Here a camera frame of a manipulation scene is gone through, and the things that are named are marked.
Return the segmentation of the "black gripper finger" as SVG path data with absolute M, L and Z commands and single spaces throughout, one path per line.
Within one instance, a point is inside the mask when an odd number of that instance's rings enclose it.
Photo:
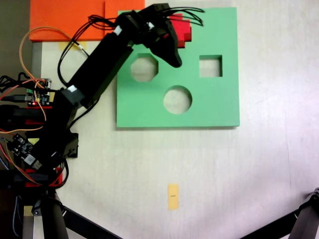
M 152 53 L 170 66 L 179 68 L 182 60 L 178 53 L 178 37 L 168 19 L 161 19 L 156 25 L 156 40 L 152 44 Z

